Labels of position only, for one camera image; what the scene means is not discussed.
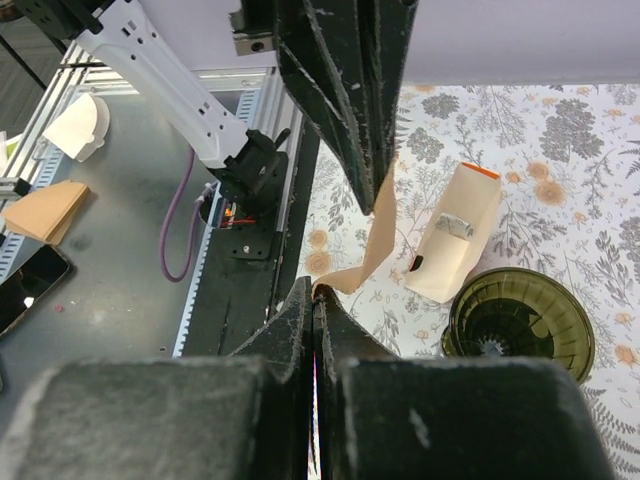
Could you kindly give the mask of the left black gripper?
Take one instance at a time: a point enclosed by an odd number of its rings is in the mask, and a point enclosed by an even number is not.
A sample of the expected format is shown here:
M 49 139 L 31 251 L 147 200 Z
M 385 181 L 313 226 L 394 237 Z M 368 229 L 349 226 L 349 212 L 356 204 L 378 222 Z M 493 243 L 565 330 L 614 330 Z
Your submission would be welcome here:
M 394 156 L 395 113 L 417 6 L 241 0 L 229 14 L 238 56 L 273 51 L 275 36 L 288 93 L 338 157 L 366 215 Z

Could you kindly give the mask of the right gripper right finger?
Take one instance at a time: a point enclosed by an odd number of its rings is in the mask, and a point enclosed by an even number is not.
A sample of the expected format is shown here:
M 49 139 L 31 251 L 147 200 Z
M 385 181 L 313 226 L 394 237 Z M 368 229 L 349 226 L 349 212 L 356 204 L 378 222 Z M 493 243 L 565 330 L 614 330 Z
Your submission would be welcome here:
M 610 479 L 577 383 L 548 360 L 403 359 L 314 289 L 325 479 Z

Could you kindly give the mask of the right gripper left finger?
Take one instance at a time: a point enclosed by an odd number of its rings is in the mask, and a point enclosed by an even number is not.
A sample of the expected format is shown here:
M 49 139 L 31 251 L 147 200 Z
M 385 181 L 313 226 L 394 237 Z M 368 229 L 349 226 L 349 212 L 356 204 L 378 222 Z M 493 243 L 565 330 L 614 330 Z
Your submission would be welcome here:
M 227 356 L 45 371 L 1 443 L 5 479 L 304 479 L 311 283 Z

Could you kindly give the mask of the dark glass dripper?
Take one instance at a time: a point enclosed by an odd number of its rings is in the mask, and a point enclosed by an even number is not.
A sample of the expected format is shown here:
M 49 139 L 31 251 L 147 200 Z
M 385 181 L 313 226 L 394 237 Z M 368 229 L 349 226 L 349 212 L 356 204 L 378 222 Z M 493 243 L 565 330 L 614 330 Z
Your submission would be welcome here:
M 584 383 L 595 359 L 591 321 L 575 296 L 541 273 L 488 270 L 454 297 L 441 337 L 452 357 L 540 357 Z

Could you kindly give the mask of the brown paper coffee filter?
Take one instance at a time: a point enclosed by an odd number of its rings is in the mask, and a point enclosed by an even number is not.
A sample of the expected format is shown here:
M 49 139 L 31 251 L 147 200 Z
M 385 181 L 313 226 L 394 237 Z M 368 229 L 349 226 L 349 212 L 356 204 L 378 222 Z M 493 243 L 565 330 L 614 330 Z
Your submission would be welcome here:
M 319 277 L 312 286 L 313 298 L 316 298 L 324 287 L 346 295 L 353 294 L 393 252 L 397 219 L 394 184 L 395 164 L 392 163 L 374 204 L 373 221 L 362 264 Z

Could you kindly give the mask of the orange coffee filter box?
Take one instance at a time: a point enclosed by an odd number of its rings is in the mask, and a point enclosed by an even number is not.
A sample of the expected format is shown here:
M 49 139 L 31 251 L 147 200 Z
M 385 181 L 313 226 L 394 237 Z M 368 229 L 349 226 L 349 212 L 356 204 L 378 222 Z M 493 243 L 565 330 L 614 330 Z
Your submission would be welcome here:
M 470 163 L 456 167 L 406 273 L 409 290 L 438 303 L 459 292 L 494 229 L 501 192 L 499 174 Z

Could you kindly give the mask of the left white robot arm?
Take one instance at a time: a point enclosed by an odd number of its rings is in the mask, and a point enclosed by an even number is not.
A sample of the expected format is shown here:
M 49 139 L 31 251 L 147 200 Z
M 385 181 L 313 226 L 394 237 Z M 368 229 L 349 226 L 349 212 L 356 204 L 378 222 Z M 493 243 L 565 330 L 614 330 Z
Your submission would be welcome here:
M 279 141 L 223 107 L 179 59 L 138 1 L 20 1 L 44 33 L 75 41 L 157 103 L 248 212 L 269 208 Z M 244 1 L 230 16 L 239 51 L 273 51 L 284 86 L 338 157 L 370 213 L 394 159 L 395 109 L 414 1 Z

